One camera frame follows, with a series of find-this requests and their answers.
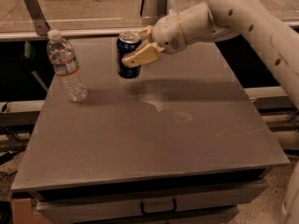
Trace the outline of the white rounded gripper body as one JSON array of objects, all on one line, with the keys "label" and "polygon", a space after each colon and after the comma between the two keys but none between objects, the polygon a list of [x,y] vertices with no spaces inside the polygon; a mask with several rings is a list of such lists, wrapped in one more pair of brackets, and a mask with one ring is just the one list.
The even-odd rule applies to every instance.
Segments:
[{"label": "white rounded gripper body", "polygon": [[160,18],[153,26],[152,39],[168,54],[212,37],[213,25],[207,3]]}]

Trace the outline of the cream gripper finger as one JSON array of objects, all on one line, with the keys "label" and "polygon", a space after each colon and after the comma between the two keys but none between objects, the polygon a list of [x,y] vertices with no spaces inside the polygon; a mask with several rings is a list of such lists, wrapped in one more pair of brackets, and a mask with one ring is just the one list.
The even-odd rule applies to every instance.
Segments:
[{"label": "cream gripper finger", "polygon": [[138,67],[155,62],[162,51],[164,51],[164,48],[156,42],[140,45],[135,51],[125,54],[121,62],[129,68]]},{"label": "cream gripper finger", "polygon": [[153,27],[147,26],[141,29],[140,31],[138,31],[137,33],[140,36],[142,43],[152,43],[153,42],[152,32],[153,32]]}]

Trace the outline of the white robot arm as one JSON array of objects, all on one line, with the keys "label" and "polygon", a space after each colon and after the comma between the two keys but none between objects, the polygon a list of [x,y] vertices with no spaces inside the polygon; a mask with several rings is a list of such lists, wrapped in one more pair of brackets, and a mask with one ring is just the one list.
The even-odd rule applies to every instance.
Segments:
[{"label": "white robot arm", "polygon": [[121,59],[130,68],[156,61],[161,52],[242,35],[299,109],[299,34],[259,0],[206,0],[180,12],[170,10],[138,34],[141,44]]}]

